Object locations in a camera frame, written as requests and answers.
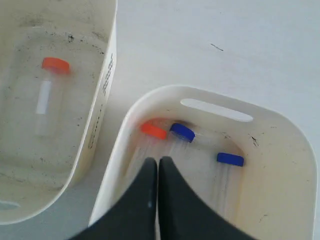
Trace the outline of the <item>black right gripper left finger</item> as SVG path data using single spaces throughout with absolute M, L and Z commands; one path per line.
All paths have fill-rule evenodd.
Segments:
M 146 158 L 135 179 L 98 221 L 73 240 L 154 240 L 157 209 L 157 163 Z

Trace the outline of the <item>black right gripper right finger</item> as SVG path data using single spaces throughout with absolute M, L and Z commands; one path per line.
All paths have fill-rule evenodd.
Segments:
M 169 156 L 158 166 L 158 221 L 162 240 L 253 239 L 208 207 Z

